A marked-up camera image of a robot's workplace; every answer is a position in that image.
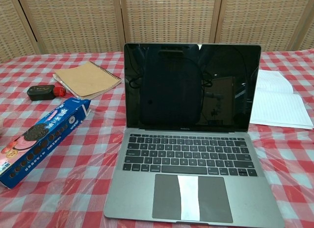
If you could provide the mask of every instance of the laptop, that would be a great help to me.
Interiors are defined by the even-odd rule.
[[[127,129],[108,218],[285,226],[248,127],[260,46],[125,44]]]

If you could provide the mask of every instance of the oreo cookie box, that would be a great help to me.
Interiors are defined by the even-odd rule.
[[[0,152],[0,182],[16,186],[87,115],[90,100],[69,98]]]

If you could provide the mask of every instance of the trackpad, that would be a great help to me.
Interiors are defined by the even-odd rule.
[[[224,179],[157,174],[152,217],[232,223]]]

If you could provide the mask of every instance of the red checkered tablecloth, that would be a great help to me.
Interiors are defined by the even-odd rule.
[[[0,147],[65,98],[31,102],[29,86],[55,84],[54,69],[93,61],[123,77],[121,52],[30,55],[0,64]],[[261,68],[280,71],[314,122],[314,49],[266,52]],[[14,189],[0,187],[0,227],[188,227],[114,220],[103,207],[126,126],[124,85],[91,101],[92,112]],[[314,131],[250,125],[249,133],[287,228],[314,227]]]

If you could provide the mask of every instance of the notebook spiral binding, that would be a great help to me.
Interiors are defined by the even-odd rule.
[[[110,73],[110,72],[109,72],[108,70],[106,70],[105,68],[103,68],[103,67],[101,67],[101,66],[99,66],[99,65],[96,65],[96,66],[97,66],[98,68],[100,68],[102,71],[104,71],[106,74],[110,75],[111,77],[120,80],[119,77],[117,77],[116,75]]]

